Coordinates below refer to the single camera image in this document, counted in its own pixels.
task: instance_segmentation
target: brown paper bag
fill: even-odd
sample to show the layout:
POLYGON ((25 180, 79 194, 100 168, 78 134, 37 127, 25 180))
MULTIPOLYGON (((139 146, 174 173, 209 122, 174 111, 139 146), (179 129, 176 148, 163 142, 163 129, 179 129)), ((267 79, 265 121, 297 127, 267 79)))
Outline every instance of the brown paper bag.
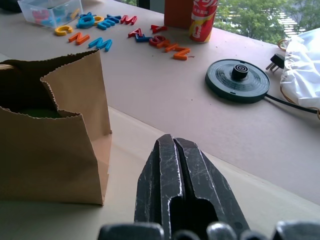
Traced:
POLYGON ((103 205, 112 132, 99 51, 0 63, 0 123, 0 200, 103 205))

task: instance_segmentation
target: white table surface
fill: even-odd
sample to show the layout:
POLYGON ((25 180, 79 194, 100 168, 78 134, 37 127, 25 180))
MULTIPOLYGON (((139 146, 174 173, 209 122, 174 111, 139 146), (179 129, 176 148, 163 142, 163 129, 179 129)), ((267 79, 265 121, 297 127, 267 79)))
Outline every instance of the white table surface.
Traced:
MULTIPOLYGON (((280 52, 276 46, 219 29, 213 29, 209 43, 196 44, 185 31, 169 28, 162 34, 191 48, 189 56, 195 56, 178 61, 171 52, 127 38, 137 28, 150 36, 151 24, 163 24, 161 13, 112 0, 86 1, 84 10, 138 17, 135 25, 80 30, 92 40, 113 39, 110 51, 101 53, 111 107, 194 141, 204 151, 320 204, 320 122, 316 116, 266 100, 231 103, 211 93, 204 82, 208 66, 221 59, 240 59, 264 69, 270 57, 280 52)), ((41 60, 87 50, 87 43, 67 43, 70 36, 58 37, 52 29, 26 23, 22 14, 0 13, 0 53, 10 58, 41 60)), ((281 96, 280 74, 268 72, 269 93, 276 97, 281 96)))
MULTIPOLYGON (((112 128, 104 206, 0 201, 0 240, 95 240, 104 224, 132 223, 138 177, 164 132, 109 107, 112 128)), ((320 221, 320 206, 205 153, 228 181, 252 230, 282 220, 320 221)))

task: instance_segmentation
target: white plastic bag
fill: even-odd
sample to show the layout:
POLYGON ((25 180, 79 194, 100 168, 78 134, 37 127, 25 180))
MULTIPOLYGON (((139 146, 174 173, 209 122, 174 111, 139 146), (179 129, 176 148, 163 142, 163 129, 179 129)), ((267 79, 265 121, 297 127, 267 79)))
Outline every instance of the white plastic bag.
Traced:
POLYGON ((280 88, 289 102, 320 110, 320 28, 289 40, 280 88))

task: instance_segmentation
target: soda can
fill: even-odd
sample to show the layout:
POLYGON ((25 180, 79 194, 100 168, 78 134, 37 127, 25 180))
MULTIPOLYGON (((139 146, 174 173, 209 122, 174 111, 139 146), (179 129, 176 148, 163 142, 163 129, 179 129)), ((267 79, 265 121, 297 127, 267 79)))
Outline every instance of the soda can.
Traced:
POLYGON ((218 0, 193 0, 189 36, 193 41, 206 43, 210 40, 218 8, 218 0))

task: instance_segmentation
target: clear plastic box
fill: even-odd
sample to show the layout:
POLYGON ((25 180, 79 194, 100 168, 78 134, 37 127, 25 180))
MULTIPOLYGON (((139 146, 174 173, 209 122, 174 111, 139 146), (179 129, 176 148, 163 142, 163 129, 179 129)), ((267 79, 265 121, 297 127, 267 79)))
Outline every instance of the clear plastic box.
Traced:
POLYGON ((49 28, 65 25, 83 14, 81 0, 19 0, 27 22, 49 28))

